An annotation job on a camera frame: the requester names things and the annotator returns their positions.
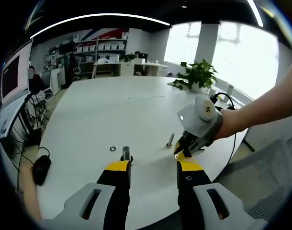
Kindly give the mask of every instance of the green leaves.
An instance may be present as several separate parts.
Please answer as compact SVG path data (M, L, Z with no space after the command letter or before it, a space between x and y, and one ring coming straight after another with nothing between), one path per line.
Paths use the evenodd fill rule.
M127 54L127 55L123 54L120 56L120 60L124 60L125 62L131 61L135 58L136 58L135 54Z
M187 85L189 89L192 89L192 85L195 83L197 83L200 88L210 88L213 85L213 82L216 81L214 73L217 73L217 71L204 59L202 62L189 64L191 68L187 67L186 62L181 62L180 65L185 67L186 73L185 75L178 73L177 77L188 80L188 83L184 82L184 85Z

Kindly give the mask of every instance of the desk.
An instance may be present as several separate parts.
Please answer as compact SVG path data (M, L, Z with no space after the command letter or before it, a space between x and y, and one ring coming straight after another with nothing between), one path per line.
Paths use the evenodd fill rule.
M1 109L0 111L0 139L6 138L8 136L9 131L11 130L12 125L19 111L24 105L25 99L27 96L28 96L28 93L17 98L13 102L11 102L9 105Z
M179 209L173 148L165 144L183 132L177 111L193 103L195 94L167 85L167 77L115 77L73 82L55 108L41 146L52 161L46 181L37 187L44 219L54 218L64 202L104 168L118 161L129 146L130 205L126 229L155 223ZM235 151L246 131L237 134ZM215 141L194 158L213 181L227 164L234 137ZM45 155L39 150L39 157Z
M94 63L92 78L96 77L97 66L99 65L117 65L119 76L133 76L134 75L134 65L143 66L147 76L167 76L168 66L161 65L158 63L144 63L137 64L133 62L114 62L114 63Z

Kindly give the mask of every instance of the window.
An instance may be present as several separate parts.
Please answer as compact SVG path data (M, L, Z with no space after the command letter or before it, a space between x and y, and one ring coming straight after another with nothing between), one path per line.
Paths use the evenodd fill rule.
M253 26L221 22L212 65L218 78L257 99L276 82L277 37Z
M174 25L168 35L164 61L180 65L195 59L201 22Z

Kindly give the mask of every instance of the human arm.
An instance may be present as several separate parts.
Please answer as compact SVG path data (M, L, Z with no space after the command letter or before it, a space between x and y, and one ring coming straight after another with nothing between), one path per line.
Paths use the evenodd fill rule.
M26 162L20 167L23 185L23 201L28 213L36 221L41 221L41 214L37 200L36 185L32 177L32 164Z
M223 125L215 139L292 116L292 65L286 77L267 93L239 110L221 110L221 113Z

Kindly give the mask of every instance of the ceiling light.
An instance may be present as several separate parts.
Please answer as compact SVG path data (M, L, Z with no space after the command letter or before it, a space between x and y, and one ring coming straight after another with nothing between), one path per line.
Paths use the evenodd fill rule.
M82 15L82 16L79 16L79 17L74 17L74 18L66 19L66 20L63 20L61 22L55 23L55 24L50 25L50 26L46 27L45 29L40 30L39 32L35 33L34 35L32 35L30 37L30 39L34 38L35 36L39 35L40 33L44 32L45 30L48 30L48 29L50 29L50 28L52 28L52 27L54 27L56 25L60 25L62 23L67 23L67 22L70 22L70 21L73 21L73 20L76 20L76 19L80 19L80 18L89 18L89 17L95 17L95 16L124 16L124 17L145 19L145 20L153 21L153 22L160 23L160 24L167 25L167 26L170 25L169 23L166 23L166 22L163 22L163 21L160 21L160 20L157 20L157 19L148 18L148 17L144 17L144 16L139 16L139 15L133 15L133 14L126 14L126 13L95 13L95 14Z
M258 11L258 9L257 9L257 7L256 7L256 5L255 5L255 3L254 3L254 1L253 1L253 0L247 0L247 2L248 2L248 4L250 5L250 7L251 7L251 9L252 9L252 11L253 11L253 13L254 13L254 15L255 15L255 17L256 17L256 20L257 20L257 22L258 22L258 25L259 25L260 27L263 27L263 22L262 22L262 19L261 19L260 13L259 13L259 11Z

